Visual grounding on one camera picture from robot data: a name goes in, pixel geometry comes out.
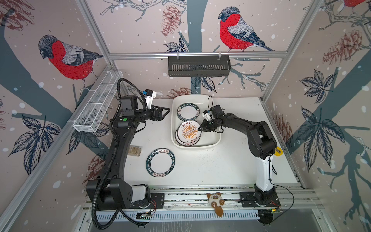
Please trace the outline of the orange sunburst plate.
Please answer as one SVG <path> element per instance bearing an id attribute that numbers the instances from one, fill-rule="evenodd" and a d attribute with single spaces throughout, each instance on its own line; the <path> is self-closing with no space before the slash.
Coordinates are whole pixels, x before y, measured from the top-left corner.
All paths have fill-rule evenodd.
<path id="1" fill-rule="evenodd" d="M 198 131 L 200 124 L 196 121 L 184 121 L 178 127 L 178 137 L 184 143 L 191 143 L 201 137 L 202 132 Z"/>
<path id="2" fill-rule="evenodd" d="M 184 143 L 184 142 L 182 142 L 182 141 L 179 139 L 179 137 L 178 137 L 178 130 L 176 130 L 176 132 L 175 132 L 175 139 L 176 139 L 176 141 L 177 141 L 180 145 L 185 146 L 185 147 L 190 147 L 190 146 L 193 146 L 193 145 L 197 144 L 197 143 L 199 142 L 199 140 L 200 140 L 200 137 L 199 137 L 196 141 L 194 141 L 194 142 L 191 142 L 191 143 Z"/>

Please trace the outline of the green hao shi plate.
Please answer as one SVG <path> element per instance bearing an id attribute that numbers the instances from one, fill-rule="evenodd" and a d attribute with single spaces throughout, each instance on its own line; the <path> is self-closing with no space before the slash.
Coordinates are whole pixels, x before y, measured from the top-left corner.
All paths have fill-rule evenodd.
<path id="1" fill-rule="evenodd" d="M 177 108 L 176 114 L 181 121 L 196 120 L 200 115 L 200 109 L 196 104 L 187 102 Z"/>
<path id="2" fill-rule="evenodd" d="M 165 177 L 173 171 L 175 164 L 174 153 L 169 149 L 159 148 L 149 154 L 146 170 L 152 177 Z"/>

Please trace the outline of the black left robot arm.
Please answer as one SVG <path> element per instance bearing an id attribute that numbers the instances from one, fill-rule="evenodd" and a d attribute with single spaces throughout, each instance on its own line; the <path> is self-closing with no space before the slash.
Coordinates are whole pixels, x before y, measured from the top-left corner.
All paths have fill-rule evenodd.
<path id="1" fill-rule="evenodd" d="M 151 205 L 149 186 L 131 186 L 125 182 L 124 168 L 139 124 L 146 123 L 147 120 L 162 121 L 169 112 L 169 108 L 159 106 L 140 109 L 135 95 L 119 100 L 117 111 L 109 125 L 113 140 L 105 163 L 96 179 L 88 181 L 86 186 L 93 210 L 122 210 Z"/>

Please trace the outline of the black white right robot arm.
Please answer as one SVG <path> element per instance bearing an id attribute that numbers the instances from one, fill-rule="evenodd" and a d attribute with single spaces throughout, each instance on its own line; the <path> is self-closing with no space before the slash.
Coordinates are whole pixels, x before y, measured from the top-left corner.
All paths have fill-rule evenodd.
<path id="1" fill-rule="evenodd" d="M 205 110 L 199 131 L 222 133 L 218 128 L 230 128 L 247 136 L 250 153 L 257 158 L 257 179 L 254 185 L 254 198 L 258 206 L 272 204 L 279 207 L 276 187 L 271 180 L 271 157 L 275 154 L 277 142 L 265 121 L 254 122 L 239 118 L 234 114 L 216 113 Z"/>

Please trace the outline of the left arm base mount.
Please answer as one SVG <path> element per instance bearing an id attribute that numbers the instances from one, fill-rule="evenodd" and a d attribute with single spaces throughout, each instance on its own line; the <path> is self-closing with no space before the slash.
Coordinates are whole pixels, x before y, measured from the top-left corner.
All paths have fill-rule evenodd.
<path id="1" fill-rule="evenodd" d="M 164 193 L 153 193 L 146 184 L 132 186 L 132 200 L 128 209 L 162 209 L 165 202 Z"/>

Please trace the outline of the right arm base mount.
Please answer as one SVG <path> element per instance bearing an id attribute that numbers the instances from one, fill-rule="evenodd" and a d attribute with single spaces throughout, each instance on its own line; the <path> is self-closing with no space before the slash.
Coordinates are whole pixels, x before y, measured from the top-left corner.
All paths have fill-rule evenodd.
<path id="1" fill-rule="evenodd" d="M 276 193 L 276 187 L 272 186 L 267 191 L 261 190 L 256 184 L 254 185 L 254 192 L 243 191 L 239 192 L 240 200 L 244 208 L 253 207 L 275 207 L 281 206 L 278 195 Z"/>

